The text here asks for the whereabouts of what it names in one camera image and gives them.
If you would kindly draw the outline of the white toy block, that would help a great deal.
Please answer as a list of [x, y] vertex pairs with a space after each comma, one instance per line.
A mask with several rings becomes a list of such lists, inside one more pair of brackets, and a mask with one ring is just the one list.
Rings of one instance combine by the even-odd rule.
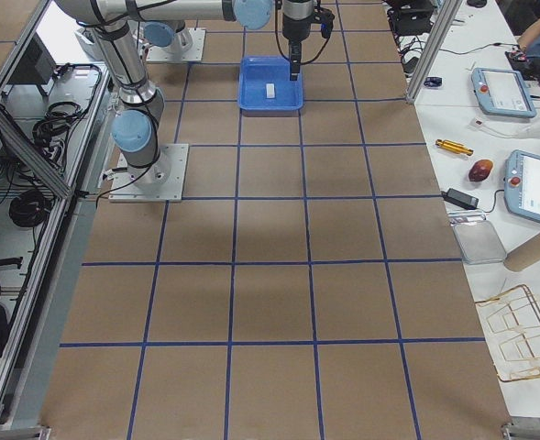
[[268, 82], [265, 85], [265, 93], [267, 99], [274, 99], [275, 98], [275, 84]]

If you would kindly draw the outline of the blue plastic tray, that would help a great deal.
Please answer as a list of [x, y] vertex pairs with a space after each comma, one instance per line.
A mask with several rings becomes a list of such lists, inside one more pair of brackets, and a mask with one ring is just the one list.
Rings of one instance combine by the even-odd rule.
[[303, 76], [291, 80], [280, 56], [247, 56], [239, 66], [237, 103], [247, 116], [292, 115], [303, 107]]

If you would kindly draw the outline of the gold metal cylinder tool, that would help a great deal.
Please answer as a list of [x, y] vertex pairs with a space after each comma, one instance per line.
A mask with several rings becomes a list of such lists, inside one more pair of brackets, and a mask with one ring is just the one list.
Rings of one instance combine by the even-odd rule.
[[435, 145], [440, 149], [452, 152], [454, 154], [464, 154], [468, 157], [472, 156], [474, 151], [471, 148], [466, 147], [465, 145], [448, 140], [448, 139], [437, 139]]

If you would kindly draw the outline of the far teach pendant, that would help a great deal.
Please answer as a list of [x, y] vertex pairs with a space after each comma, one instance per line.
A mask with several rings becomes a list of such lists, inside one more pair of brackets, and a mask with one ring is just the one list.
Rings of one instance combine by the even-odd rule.
[[536, 116], [528, 87], [518, 71], [474, 68], [470, 79], [484, 114], [527, 119]]

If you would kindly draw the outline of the teach pendant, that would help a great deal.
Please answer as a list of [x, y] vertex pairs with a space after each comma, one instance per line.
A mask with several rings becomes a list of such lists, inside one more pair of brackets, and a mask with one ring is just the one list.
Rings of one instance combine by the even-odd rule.
[[512, 152], [506, 161], [504, 200], [509, 212], [540, 223], [540, 156]]
[[470, 79], [484, 114], [527, 119], [536, 116], [528, 87], [518, 71], [474, 68]]

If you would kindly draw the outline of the black power adapter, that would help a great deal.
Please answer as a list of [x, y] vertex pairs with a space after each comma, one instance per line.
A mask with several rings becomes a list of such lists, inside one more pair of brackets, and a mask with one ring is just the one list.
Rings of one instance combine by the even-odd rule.
[[454, 188], [449, 188], [446, 191], [442, 191], [441, 196], [445, 202], [465, 210], [475, 210], [479, 203], [479, 199], [477, 197], [458, 191]]

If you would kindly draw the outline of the red mango fruit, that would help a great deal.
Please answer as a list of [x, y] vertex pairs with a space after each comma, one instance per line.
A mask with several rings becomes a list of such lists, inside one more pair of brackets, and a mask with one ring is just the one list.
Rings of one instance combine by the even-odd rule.
[[477, 160], [468, 172], [468, 180], [470, 182], [483, 182], [489, 176], [493, 169], [493, 161], [490, 159]]

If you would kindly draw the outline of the black monitor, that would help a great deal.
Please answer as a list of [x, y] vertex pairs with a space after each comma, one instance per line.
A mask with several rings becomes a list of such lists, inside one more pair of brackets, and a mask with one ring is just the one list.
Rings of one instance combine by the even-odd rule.
[[53, 87], [57, 63], [37, 33], [33, 35], [7, 84], [36, 86], [42, 96]]

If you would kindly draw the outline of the near teach pendant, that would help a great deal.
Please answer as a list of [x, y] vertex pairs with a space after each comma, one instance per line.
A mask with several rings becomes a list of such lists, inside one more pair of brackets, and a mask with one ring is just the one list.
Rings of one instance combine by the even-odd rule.
[[504, 200], [509, 212], [540, 223], [540, 156], [512, 152], [506, 161]]

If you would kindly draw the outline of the cardboard tube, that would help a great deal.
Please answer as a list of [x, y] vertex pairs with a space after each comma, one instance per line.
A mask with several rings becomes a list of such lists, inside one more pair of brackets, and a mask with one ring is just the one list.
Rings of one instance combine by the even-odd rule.
[[540, 261], [540, 233], [510, 251], [503, 264], [508, 270], [519, 272], [538, 261]]

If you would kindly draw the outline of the aluminium frame post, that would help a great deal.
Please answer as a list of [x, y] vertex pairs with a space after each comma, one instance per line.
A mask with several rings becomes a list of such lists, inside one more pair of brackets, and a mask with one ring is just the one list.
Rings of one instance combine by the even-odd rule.
[[424, 45], [424, 50], [408, 83], [405, 95], [407, 103], [415, 103], [460, 6], [461, 0], [446, 0], [440, 7], [435, 23]]

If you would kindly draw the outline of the aluminium frame rail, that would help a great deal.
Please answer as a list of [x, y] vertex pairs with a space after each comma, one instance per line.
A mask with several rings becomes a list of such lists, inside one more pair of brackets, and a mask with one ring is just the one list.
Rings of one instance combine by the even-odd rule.
[[68, 185], [58, 170], [37, 152], [34, 144], [2, 104], [0, 104], [0, 140], [54, 195], [61, 199], [69, 199], [73, 196], [73, 187]]

